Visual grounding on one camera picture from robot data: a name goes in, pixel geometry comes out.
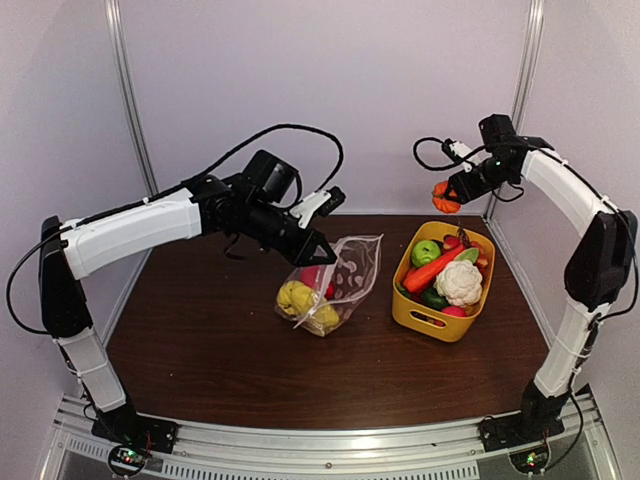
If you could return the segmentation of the right aluminium frame post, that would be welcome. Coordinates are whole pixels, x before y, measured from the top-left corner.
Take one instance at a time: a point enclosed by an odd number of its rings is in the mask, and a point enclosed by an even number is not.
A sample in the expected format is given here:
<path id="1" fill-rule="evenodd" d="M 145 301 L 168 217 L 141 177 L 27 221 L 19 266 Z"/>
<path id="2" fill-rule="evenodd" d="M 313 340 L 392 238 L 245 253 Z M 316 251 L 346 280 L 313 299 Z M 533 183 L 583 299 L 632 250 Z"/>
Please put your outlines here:
<path id="1" fill-rule="evenodd" d="M 511 111 L 511 119 L 516 131 L 519 131 L 523 124 L 536 73 L 544 30 L 544 10 L 544 0 L 529 2 L 519 75 Z"/>

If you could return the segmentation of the orange toy pumpkin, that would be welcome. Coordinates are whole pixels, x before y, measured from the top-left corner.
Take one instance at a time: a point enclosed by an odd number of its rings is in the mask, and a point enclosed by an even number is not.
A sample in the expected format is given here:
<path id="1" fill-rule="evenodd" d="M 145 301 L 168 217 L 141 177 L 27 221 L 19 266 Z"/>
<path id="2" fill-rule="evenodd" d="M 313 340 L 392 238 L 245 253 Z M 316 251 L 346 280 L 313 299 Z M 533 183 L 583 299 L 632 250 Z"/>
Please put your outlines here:
<path id="1" fill-rule="evenodd" d="M 455 192 L 449 188 L 447 181 L 439 182 L 434 186 L 432 203 L 438 211 L 447 215 L 457 214 L 461 209 L 461 204 L 457 201 Z"/>

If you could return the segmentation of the aluminium frame post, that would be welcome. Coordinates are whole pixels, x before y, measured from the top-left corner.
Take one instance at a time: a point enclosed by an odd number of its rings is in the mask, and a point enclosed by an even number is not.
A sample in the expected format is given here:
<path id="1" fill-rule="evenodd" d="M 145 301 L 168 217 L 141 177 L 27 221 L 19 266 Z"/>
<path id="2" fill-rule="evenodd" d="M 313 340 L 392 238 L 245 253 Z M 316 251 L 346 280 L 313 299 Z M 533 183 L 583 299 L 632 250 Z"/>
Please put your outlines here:
<path id="1" fill-rule="evenodd" d="M 529 2 L 519 75 L 511 111 L 511 119 L 516 131 L 519 131 L 523 124 L 536 73 L 544 30 L 544 10 L 544 0 Z"/>
<path id="2" fill-rule="evenodd" d="M 152 196 L 159 192 L 159 187 L 151 164 L 135 95 L 122 23 L 121 2 L 118 0 L 106 0 L 104 6 L 115 59 L 117 78 L 120 85 L 125 117 L 134 147 L 135 158 L 141 171 L 146 193 L 148 196 Z"/>

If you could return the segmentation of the green toy apple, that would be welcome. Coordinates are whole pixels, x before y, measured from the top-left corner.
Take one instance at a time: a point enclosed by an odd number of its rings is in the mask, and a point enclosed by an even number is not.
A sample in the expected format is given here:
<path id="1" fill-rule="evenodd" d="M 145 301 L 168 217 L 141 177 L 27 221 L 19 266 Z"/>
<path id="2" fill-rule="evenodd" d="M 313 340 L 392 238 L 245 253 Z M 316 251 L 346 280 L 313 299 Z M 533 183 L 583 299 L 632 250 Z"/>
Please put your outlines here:
<path id="1" fill-rule="evenodd" d="M 421 268 L 441 256 L 441 246 L 438 241 L 418 241 L 411 250 L 410 260 L 415 268 Z"/>

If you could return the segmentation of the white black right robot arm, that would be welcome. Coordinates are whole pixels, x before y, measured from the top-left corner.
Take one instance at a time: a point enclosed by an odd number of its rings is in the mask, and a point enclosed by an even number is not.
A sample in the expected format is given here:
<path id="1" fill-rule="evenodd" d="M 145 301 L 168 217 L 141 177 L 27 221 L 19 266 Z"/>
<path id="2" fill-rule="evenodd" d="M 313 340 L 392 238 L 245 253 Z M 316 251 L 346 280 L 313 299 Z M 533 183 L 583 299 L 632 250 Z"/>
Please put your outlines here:
<path id="1" fill-rule="evenodd" d="M 532 184 L 563 215 L 576 234 L 563 272 L 566 303 L 551 348 L 513 419 L 519 440 L 535 440 L 551 424 L 551 413 L 568 401 L 581 367 L 590 357 L 601 325 L 616 316 L 613 305 L 629 279 L 638 277 L 634 252 L 637 220 L 599 193 L 567 160 L 538 137 L 502 135 L 478 150 L 447 140 L 443 152 L 458 166 L 445 197 L 470 203 L 505 184 Z"/>

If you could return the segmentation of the red toy apple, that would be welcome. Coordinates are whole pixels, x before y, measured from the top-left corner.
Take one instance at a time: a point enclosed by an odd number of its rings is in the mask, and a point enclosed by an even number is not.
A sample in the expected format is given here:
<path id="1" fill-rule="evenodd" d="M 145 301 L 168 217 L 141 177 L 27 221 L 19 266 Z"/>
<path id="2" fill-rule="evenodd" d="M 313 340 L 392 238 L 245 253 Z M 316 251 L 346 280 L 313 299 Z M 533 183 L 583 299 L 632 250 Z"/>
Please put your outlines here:
<path id="1" fill-rule="evenodd" d="M 466 318 L 467 317 L 467 312 L 465 311 L 464 308 L 458 307 L 458 306 L 447 306 L 445 308 L 443 308 L 441 310 L 441 313 L 444 315 L 449 315 L 452 317 L 457 317 L 457 318 Z"/>

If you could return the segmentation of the yellow toy bell pepper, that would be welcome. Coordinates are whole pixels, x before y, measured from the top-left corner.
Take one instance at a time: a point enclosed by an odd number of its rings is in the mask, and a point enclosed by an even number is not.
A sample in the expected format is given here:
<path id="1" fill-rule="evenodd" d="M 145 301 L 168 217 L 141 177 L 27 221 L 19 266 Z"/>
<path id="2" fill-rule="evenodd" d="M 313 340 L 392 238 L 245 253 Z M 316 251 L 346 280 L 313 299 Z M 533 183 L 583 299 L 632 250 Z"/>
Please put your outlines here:
<path id="1" fill-rule="evenodd" d="M 276 297 L 277 307 L 289 316 L 306 314 L 315 302 L 313 289 L 297 280 L 286 282 Z"/>

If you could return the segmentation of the orange toy carrot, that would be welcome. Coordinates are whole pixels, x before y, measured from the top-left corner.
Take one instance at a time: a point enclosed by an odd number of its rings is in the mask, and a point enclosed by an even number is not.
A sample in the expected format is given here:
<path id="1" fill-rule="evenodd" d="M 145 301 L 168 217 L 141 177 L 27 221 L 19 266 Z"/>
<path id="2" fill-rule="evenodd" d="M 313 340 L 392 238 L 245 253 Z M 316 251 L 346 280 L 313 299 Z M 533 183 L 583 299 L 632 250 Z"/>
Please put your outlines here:
<path id="1" fill-rule="evenodd" d="M 431 263 L 409 273 L 403 281 L 404 288 L 410 293 L 419 293 L 423 291 L 431 284 L 437 275 L 455 259 L 457 255 L 464 251 L 464 249 L 465 247 L 460 244 Z"/>

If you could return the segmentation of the clear zip top bag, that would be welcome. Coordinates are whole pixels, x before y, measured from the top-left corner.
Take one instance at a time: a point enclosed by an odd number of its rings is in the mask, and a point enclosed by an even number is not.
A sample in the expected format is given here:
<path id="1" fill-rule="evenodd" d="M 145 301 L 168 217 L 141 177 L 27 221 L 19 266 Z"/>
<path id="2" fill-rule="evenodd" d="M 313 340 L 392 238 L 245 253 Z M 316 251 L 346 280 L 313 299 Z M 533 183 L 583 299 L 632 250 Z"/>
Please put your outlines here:
<path id="1" fill-rule="evenodd" d="M 274 310 L 295 329 L 325 337 L 349 320 L 381 271 L 380 235 L 347 236 L 331 247 L 331 265 L 298 268 L 281 285 Z"/>

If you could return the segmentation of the red toy bell pepper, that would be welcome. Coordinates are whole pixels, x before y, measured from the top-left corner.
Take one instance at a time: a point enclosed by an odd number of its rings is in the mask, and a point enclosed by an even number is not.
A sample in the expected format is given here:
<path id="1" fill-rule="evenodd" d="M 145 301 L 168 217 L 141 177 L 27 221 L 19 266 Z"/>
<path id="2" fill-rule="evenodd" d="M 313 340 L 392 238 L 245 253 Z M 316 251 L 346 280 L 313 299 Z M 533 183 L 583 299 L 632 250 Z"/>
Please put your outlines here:
<path id="1" fill-rule="evenodd" d="M 311 266 L 301 270 L 299 280 L 313 290 L 320 291 L 321 273 L 324 271 L 323 266 Z M 332 300 L 335 295 L 335 284 L 330 281 L 324 293 L 327 300 Z"/>

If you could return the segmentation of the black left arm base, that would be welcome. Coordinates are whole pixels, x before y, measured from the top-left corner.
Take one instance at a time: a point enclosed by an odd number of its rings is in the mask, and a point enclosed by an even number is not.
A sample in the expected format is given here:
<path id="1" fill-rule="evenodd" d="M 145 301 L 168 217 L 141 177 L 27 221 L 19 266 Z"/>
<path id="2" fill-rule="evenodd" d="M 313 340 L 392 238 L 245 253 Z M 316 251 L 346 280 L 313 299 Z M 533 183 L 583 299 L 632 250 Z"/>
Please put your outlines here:
<path id="1" fill-rule="evenodd" d="M 91 433 L 139 453 L 171 454 L 174 449 L 178 424 L 169 420 L 133 414 L 112 415 L 98 412 Z"/>

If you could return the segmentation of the red toy lychee bunch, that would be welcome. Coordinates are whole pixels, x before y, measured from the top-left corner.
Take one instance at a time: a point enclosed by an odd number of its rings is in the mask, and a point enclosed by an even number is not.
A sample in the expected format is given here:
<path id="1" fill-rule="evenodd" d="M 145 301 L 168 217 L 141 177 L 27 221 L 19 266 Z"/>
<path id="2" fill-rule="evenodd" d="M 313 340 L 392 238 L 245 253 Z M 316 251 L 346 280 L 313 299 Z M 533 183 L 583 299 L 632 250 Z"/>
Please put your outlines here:
<path id="1" fill-rule="evenodd" d="M 463 227 L 457 229 L 456 234 L 446 234 L 443 238 L 443 251 L 452 252 L 460 247 L 460 252 L 454 257 L 455 261 L 468 260 L 480 270 L 486 270 L 489 266 L 489 259 L 485 255 L 483 246 L 472 241 L 467 231 Z"/>

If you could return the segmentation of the white toy cauliflower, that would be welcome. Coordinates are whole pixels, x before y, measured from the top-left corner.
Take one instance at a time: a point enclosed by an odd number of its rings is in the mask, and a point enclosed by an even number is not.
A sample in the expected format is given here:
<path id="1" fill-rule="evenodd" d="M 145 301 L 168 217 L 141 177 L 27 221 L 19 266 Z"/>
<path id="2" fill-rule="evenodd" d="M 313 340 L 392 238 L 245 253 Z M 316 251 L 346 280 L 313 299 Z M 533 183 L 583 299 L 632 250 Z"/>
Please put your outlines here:
<path id="1" fill-rule="evenodd" d="M 452 306 L 467 307 L 482 296 L 483 277 L 469 260 L 454 260 L 436 277 L 435 288 Z"/>

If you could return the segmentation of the yellow toy apple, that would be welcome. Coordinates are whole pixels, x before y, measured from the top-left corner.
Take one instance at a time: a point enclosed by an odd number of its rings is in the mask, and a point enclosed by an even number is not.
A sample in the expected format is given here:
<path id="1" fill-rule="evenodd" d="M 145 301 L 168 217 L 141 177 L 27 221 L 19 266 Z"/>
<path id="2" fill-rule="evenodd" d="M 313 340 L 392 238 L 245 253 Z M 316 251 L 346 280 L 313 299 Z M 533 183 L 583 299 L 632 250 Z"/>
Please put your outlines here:
<path id="1" fill-rule="evenodd" d="M 320 337 L 326 336 L 340 324 L 340 316 L 330 304 L 319 307 L 303 324 L 303 328 Z"/>

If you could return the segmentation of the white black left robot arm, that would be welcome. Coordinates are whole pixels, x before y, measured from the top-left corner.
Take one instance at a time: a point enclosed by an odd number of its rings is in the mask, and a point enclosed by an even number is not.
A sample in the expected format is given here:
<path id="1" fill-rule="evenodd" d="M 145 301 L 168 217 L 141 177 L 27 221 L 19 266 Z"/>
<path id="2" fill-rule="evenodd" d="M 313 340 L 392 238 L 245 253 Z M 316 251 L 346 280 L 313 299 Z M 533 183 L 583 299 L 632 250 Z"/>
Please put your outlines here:
<path id="1" fill-rule="evenodd" d="M 331 265 L 337 256 L 312 227 L 346 199 L 321 188 L 288 208 L 279 203 L 299 172 L 265 150 L 243 171 L 219 179 L 204 174 L 166 196 L 84 219 L 42 225 L 39 290 L 42 323 L 71 361 L 106 429 L 123 444 L 137 442 L 144 424 L 128 408 L 126 390 L 93 327 L 82 279 L 123 258 L 178 240 L 221 232 L 244 235 L 275 250 L 296 267 Z"/>

